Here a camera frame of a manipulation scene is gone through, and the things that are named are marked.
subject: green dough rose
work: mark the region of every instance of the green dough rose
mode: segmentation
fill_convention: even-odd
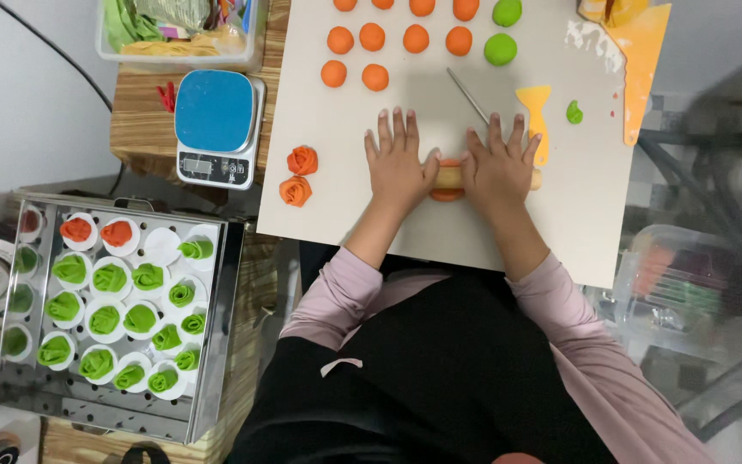
[[[27,335],[18,327],[13,327],[5,332],[2,341],[2,350],[5,354],[15,356],[27,348]]]
[[[119,312],[113,306],[99,308],[88,321],[91,333],[97,335],[108,335],[116,329],[117,325],[119,325]]]
[[[205,332],[205,314],[191,314],[182,320],[182,330],[191,335]]]
[[[130,332],[146,333],[157,322],[157,316],[146,305],[136,305],[125,315],[122,325]]]
[[[213,253],[213,244],[208,240],[184,242],[177,248],[182,252],[182,256],[192,259],[209,258]]]
[[[76,254],[69,254],[54,264],[51,270],[54,275],[61,281],[70,283],[82,283],[85,281],[85,260]]]
[[[173,362],[183,371],[195,371],[200,366],[200,350],[183,351],[176,355]]]
[[[171,386],[176,385],[177,380],[179,380],[179,375],[173,369],[157,372],[148,379],[148,388],[153,393],[162,393],[165,390],[169,390]]]
[[[15,250],[15,256],[13,257],[13,267],[16,272],[25,274],[32,271],[36,267],[36,262],[39,261],[39,257],[36,253],[27,247],[21,247]]]
[[[175,285],[170,288],[167,299],[177,308],[183,308],[194,300],[194,289],[187,285]]]
[[[33,306],[33,290],[30,290],[26,283],[16,284],[7,309],[15,313],[26,313],[31,306]]]
[[[159,351],[178,347],[181,343],[174,324],[166,325],[153,335],[153,347]]]
[[[128,366],[116,374],[114,386],[120,390],[126,390],[129,386],[141,382],[143,377],[145,377],[145,371],[140,366]]]
[[[523,2],[521,0],[500,0],[494,5],[491,19],[497,26],[508,27],[514,25],[523,16]]]
[[[495,34],[486,42],[486,59],[494,66],[503,66],[517,56],[517,42],[507,34]]]
[[[99,380],[113,370],[113,356],[106,349],[95,349],[82,357],[79,373],[92,381]]]
[[[65,337],[53,337],[39,347],[36,353],[36,361],[42,366],[53,366],[54,364],[64,363],[65,359],[70,356],[70,343]]]
[[[116,293],[122,290],[128,277],[125,276],[125,270],[115,264],[102,266],[93,272],[93,286],[98,291],[109,291]]]
[[[63,291],[45,303],[45,312],[54,321],[73,321],[79,312],[79,301],[70,291]]]
[[[577,107],[577,100],[572,100],[569,103],[569,107],[566,109],[566,119],[572,124],[580,124],[583,122],[583,111]]]
[[[130,278],[139,290],[153,290],[165,283],[162,277],[162,268],[150,263],[140,265],[130,272]]]

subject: cutting board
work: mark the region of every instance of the cutting board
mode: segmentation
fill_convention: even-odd
[[[352,12],[337,11],[331,0],[294,2],[258,231],[344,243],[371,199],[363,133],[376,131],[383,108],[399,105],[417,112],[423,160],[433,149],[458,158],[469,126],[484,140],[487,129],[446,73],[450,67],[487,114],[500,112],[504,128],[517,112],[528,121],[516,89],[551,85],[542,111],[551,151],[541,167],[542,188],[530,193],[527,206],[542,237],[576,282],[611,288],[633,152],[623,142],[624,59],[599,26],[577,16],[574,0],[526,2],[520,21],[508,28],[491,20],[494,3],[480,2],[477,16],[462,22],[454,17],[450,0],[438,1],[425,17],[411,14],[407,0],[396,0],[388,10],[361,0]],[[359,29],[366,22],[385,29],[385,47],[378,52],[359,44]],[[424,26],[431,38],[418,55],[402,46],[411,24]],[[325,44],[334,26],[354,34],[356,44],[347,55],[335,55]],[[467,56],[453,56],[445,48],[454,26],[466,26],[473,34]],[[499,32],[513,37],[519,51],[514,61],[496,68],[485,60],[483,47]],[[320,79],[320,69],[330,59],[348,68],[348,78],[338,89]],[[390,74],[390,85],[381,92],[362,83],[362,71],[372,63],[385,66]],[[572,100],[578,100],[584,112],[579,125],[566,120]],[[319,170],[307,176],[313,196],[302,208],[285,205],[279,195],[279,184],[292,175],[285,159],[299,145],[319,153]],[[502,269],[491,232],[465,200],[423,201],[403,224],[390,253]]]

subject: plastic container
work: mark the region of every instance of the plastic container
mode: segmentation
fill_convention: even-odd
[[[155,73],[187,72],[191,69],[227,69],[255,73],[262,69],[265,52],[265,23],[268,19],[268,0],[250,0],[245,51],[239,55],[218,56],[143,56],[120,55],[113,50],[105,34],[105,6],[102,0],[97,9],[97,53],[109,61],[119,61],[133,69]]]
[[[720,362],[725,322],[742,315],[742,264],[715,235],[649,226],[623,254],[613,299],[624,342]]]

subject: finger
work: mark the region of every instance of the finger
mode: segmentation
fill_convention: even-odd
[[[391,153],[391,131],[388,129],[388,110],[379,112],[377,119],[377,133],[379,134],[379,154]]]
[[[470,191],[474,187],[474,175],[477,174],[477,160],[470,152],[464,151],[460,155],[460,175],[462,189]]]
[[[529,146],[526,147],[526,150],[523,153],[523,163],[534,163],[534,154],[537,153],[537,147],[540,146],[540,141],[542,141],[542,134],[536,134],[531,138]]]
[[[379,156],[379,152],[377,151],[377,147],[374,145],[374,132],[366,131],[365,132],[365,157],[368,160],[368,163],[370,164],[372,161],[377,159],[377,156]]]
[[[406,126],[402,123],[402,110],[394,108],[394,145],[395,150],[406,149]]]
[[[431,190],[434,187],[434,183],[437,182],[437,175],[439,174],[439,159],[443,157],[443,154],[439,150],[431,153],[426,160],[426,164],[423,166],[423,181],[425,181],[426,189]]]
[[[471,152],[471,155],[475,159],[480,160],[490,156],[489,151],[480,142],[480,136],[477,135],[477,132],[472,127],[469,127],[468,131],[466,131],[466,143],[468,144],[468,151]]]
[[[514,117],[514,128],[509,136],[508,152],[511,158],[518,158],[523,153],[523,131],[525,120],[522,114]]]
[[[420,131],[417,129],[417,113],[414,110],[408,110],[406,117],[406,151],[408,153],[418,154],[420,152]]]
[[[505,154],[503,128],[500,124],[499,113],[491,113],[491,121],[488,124],[488,148],[492,154]]]

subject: white wall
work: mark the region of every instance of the white wall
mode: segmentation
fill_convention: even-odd
[[[656,93],[702,92],[742,66],[742,0],[675,0]]]
[[[117,66],[94,48],[96,0],[5,3],[113,100]],[[109,111],[84,78],[0,9],[0,192],[115,174],[119,161],[108,150],[109,124]]]

